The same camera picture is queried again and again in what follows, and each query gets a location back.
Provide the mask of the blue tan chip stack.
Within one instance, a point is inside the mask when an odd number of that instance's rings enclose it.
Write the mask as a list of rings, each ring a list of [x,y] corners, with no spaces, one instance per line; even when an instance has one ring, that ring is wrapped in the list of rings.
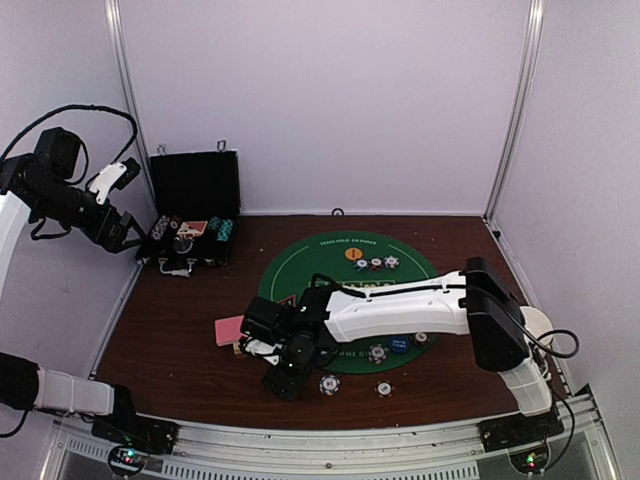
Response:
[[[341,380],[333,374],[327,374],[320,378],[318,387],[319,387],[319,392],[322,395],[334,396],[341,389]]]

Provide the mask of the triangular black red dealer button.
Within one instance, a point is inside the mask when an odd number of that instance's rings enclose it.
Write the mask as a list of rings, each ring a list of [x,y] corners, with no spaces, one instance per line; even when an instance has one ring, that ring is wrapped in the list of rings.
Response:
[[[295,294],[287,296],[279,301],[281,305],[290,305],[295,307],[297,305],[297,296]]]

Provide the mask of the brown orange chip stack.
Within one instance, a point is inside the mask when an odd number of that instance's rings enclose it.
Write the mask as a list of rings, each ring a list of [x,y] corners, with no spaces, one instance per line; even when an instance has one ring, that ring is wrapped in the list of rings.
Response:
[[[388,381],[379,381],[374,389],[377,396],[381,398],[391,397],[394,393],[394,386]]]

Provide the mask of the orange big blind button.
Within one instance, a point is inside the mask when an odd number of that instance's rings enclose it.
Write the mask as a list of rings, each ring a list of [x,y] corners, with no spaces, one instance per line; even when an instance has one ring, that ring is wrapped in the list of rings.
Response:
[[[355,262],[364,257],[363,252],[359,248],[355,248],[355,247],[348,248],[344,252],[344,255],[345,255],[345,258],[351,262]]]

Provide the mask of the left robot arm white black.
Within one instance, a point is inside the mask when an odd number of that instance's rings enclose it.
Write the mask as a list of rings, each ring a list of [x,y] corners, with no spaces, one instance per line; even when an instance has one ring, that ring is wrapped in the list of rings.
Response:
[[[42,131],[33,152],[12,155],[29,132],[68,111],[119,116],[131,124],[133,136],[138,134],[130,114],[109,106],[70,104],[56,108],[27,125],[2,152],[2,195],[11,194],[27,207],[26,221],[34,241],[64,238],[78,229],[112,254],[142,245],[146,239],[142,227],[130,213],[119,213],[109,200],[112,190],[124,189],[140,173],[141,166],[134,158],[119,152],[93,177],[76,177],[77,158],[88,149],[78,135],[62,127]],[[137,442],[144,433],[127,388],[46,369],[8,353],[1,356],[1,402],[22,414],[41,410],[104,419],[106,429],[123,444]]]

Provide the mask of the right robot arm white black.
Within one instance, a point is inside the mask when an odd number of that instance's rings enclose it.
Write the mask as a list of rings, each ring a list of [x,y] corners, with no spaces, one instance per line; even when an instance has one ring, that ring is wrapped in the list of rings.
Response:
[[[542,362],[570,358],[551,343],[559,330],[541,310],[522,306],[482,257],[433,279],[378,287],[347,287],[316,273],[294,306],[255,298],[242,330],[277,356],[271,388],[296,398],[318,360],[342,345],[383,335],[468,335],[475,361],[498,374],[518,413],[512,430],[535,440],[551,424],[553,393]]]

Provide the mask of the blue tan chip row case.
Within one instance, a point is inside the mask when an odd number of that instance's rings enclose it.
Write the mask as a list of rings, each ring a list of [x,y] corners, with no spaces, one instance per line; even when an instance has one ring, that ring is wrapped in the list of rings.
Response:
[[[165,234],[169,226],[169,222],[170,222],[170,219],[167,216],[161,216],[156,221],[156,223],[154,224],[151,230],[151,237],[155,241],[160,241],[162,239],[163,235]]]

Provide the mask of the clear round dealer puck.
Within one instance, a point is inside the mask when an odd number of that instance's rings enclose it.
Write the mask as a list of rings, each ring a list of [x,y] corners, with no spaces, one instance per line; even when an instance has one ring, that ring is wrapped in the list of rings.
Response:
[[[176,237],[173,242],[174,251],[180,255],[189,253],[193,245],[194,240],[192,238]]]

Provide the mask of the playing cards in case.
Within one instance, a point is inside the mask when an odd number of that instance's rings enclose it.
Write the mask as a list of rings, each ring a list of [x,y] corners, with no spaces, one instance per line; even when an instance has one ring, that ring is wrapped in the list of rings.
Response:
[[[207,221],[187,221],[182,222],[178,228],[176,235],[179,237],[199,237],[202,236],[207,230]]]

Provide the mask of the black poker chip case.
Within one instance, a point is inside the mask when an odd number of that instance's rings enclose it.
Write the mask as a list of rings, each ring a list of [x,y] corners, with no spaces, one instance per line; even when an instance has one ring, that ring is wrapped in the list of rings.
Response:
[[[238,230],[241,210],[239,155],[235,150],[217,150],[167,155],[150,158],[151,180],[158,218],[167,216],[169,226],[160,241],[151,237],[135,259],[140,264],[167,267],[188,264],[225,266],[228,264]],[[209,221],[213,217],[233,219],[235,227],[228,242],[218,242],[207,230],[192,238],[192,250],[184,255],[173,248],[176,232],[182,222]]]

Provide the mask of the red-backed card deck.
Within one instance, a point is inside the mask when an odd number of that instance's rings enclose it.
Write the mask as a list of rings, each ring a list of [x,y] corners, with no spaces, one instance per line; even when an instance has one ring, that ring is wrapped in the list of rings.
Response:
[[[247,336],[241,331],[242,315],[221,318],[214,321],[215,343],[217,347],[231,346],[236,356],[242,355],[242,342]]]

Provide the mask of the teal chip row in case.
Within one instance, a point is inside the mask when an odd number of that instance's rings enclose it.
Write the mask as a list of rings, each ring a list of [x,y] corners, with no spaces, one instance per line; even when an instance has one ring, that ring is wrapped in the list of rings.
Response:
[[[233,219],[213,217],[208,221],[207,231],[213,235],[216,241],[228,242],[234,227],[235,221]]]

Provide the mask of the blue small blind button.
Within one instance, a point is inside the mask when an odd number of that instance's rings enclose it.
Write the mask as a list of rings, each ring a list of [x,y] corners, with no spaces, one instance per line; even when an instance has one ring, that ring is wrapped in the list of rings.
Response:
[[[389,349],[398,355],[407,353],[410,346],[411,343],[407,336],[393,336],[388,340]]]

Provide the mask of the round green poker mat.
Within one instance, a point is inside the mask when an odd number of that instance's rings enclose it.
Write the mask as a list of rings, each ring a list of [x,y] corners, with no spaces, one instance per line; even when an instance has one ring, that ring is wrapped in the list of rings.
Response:
[[[348,248],[359,248],[364,259],[369,262],[374,257],[384,261],[388,255],[399,258],[395,269],[385,265],[379,270],[358,272],[354,262],[345,258]],[[409,245],[384,235],[362,231],[337,231],[308,237],[290,246],[279,254],[268,266],[262,276],[258,295],[278,302],[295,294],[297,303],[303,291],[311,284],[312,275],[321,273],[348,288],[370,288],[390,286],[434,278],[438,275],[432,263]],[[430,333],[430,343],[416,347],[411,342],[412,334],[407,336],[411,346],[405,354],[395,354],[388,347],[393,335],[370,337],[341,347],[334,360],[323,370],[335,375],[364,375],[381,373],[404,366],[433,347],[438,336]],[[372,345],[381,344],[387,351],[387,359],[381,365],[374,365],[367,359]]]

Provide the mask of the stacked white bowls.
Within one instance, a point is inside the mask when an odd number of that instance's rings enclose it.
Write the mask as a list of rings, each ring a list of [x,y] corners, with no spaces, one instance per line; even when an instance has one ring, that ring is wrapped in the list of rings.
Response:
[[[526,330],[542,345],[550,348],[552,343],[551,336],[545,337],[542,340],[539,339],[542,334],[553,329],[550,319],[542,311],[531,306],[521,306],[520,312],[524,320],[524,327]]]

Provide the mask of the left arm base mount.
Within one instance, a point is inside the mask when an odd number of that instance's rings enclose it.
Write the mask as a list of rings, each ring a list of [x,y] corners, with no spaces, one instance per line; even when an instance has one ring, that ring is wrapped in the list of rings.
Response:
[[[180,427],[170,421],[136,417],[132,425],[111,417],[94,416],[91,434],[113,443],[107,466],[120,478],[141,474],[154,456],[173,453]]]

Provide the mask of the aluminium front rail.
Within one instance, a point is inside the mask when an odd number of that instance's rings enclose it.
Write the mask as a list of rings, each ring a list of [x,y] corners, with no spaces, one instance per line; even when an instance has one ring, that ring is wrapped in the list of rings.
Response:
[[[364,430],[266,430],[178,422],[173,453],[147,459],[131,479],[623,479],[604,422],[590,393],[558,410],[566,432],[552,437],[544,475],[514,466],[516,449],[489,451],[478,425],[506,415],[414,427]],[[57,427],[37,479],[119,479],[107,464],[112,443],[93,437],[88,423]]]

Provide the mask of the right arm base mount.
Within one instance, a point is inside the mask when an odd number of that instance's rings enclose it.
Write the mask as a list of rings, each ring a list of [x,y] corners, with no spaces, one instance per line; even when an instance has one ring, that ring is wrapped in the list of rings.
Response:
[[[478,424],[486,453],[505,450],[511,467],[518,473],[542,474],[551,463],[551,437],[564,432],[564,424],[552,414],[525,417],[516,414]]]

